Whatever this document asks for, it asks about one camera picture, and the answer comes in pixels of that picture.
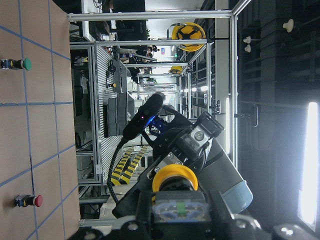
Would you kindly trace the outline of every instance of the hard hat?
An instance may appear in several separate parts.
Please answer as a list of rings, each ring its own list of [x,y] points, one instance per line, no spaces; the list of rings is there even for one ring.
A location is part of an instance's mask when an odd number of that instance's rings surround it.
[[[189,40],[189,39],[205,39],[206,33],[201,26],[194,22],[186,22],[185,24],[177,23],[172,30],[173,40]],[[194,52],[199,50],[203,44],[185,44],[179,45],[179,48],[187,51]]]
[[[181,72],[182,72],[182,66],[173,66],[169,70],[169,73],[171,74],[181,74]]]

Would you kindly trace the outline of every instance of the yellow ring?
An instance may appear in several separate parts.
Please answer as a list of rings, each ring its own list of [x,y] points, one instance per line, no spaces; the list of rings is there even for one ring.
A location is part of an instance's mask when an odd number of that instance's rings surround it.
[[[198,180],[195,173],[187,166],[179,164],[170,164],[161,168],[154,176],[152,190],[158,192],[165,180],[176,176],[188,179],[192,183],[193,189],[198,190]]]
[[[193,34],[191,36],[191,39],[205,39],[206,38],[206,33],[204,31],[204,29],[199,26],[198,24],[194,23],[194,22],[186,22],[185,25],[180,25],[180,26],[175,26],[172,30],[172,39],[173,40],[178,40],[178,39],[182,39],[179,36],[177,36],[177,32],[179,29],[184,29],[184,31],[186,31],[186,33],[188,32],[192,32],[193,27],[196,27],[199,29],[199,31],[197,31],[195,34]],[[197,50],[199,50],[201,47],[203,46],[203,44],[186,44],[186,45],[180,45],[179,48],[187,51],[187,52],[195,52]]]

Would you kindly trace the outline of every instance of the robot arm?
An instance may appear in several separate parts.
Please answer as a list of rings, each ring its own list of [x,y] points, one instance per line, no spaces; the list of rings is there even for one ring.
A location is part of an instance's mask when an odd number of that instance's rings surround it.
[[[192,124],[163,106],[163,97],[152,95],[123,130],[120,144],[146,127],[159,133],[154,141],[143,134],[153,148],[153,163],[120,201],[108,182],[118,218],[111,233],[80,229],[70,240],[316,240],[297,225],[275,226],[270,234],[253,218],[238,214],[253,196],[216,140],[224,128],[206,112]],[[174,114],[172,122],[158,117],[162,108]]]

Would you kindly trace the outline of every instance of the person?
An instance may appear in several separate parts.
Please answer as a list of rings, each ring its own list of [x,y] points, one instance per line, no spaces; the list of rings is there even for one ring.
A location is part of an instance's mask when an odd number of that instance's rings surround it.
[[[156,45],[152,45],[152,50],[154,52],[160,51],[160,49],[158,49],[158,47]]]
[[[151,46],[148,46],[146,53],[147,53],[147,54],[150,54],[151,52],[152,52],[152,47],[151,47]]]

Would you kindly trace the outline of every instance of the hazard stripe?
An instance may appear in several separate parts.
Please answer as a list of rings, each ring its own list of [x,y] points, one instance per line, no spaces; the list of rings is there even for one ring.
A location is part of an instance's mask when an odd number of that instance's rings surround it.
[[[133,161],[130,163],[128,168],[125,170],[124,174],[121,175],[120,179],[125,181],[126,184],[130,183],[130,179],[131,179],[132,175],[134,174],[135,170],[138,167],[140,160],[142,159],[144,154],[147,152],[147,150],[148,150],[148,146],[143,146],[141,148],[141,150],[139,151],[139,153],[135,156]]]
[[[111,174],[111,182],[114,185],[120,185],[119,182],[120,176],[122,171],[124,170],[124,167],[129,159],[129,157],[132,155],[132,152],[134,151],[133,147],[130,147],[127,149],[122,157],[122,159],[119,161],[119,163],[116,165],[116,167],[113,170],[113,173]]]

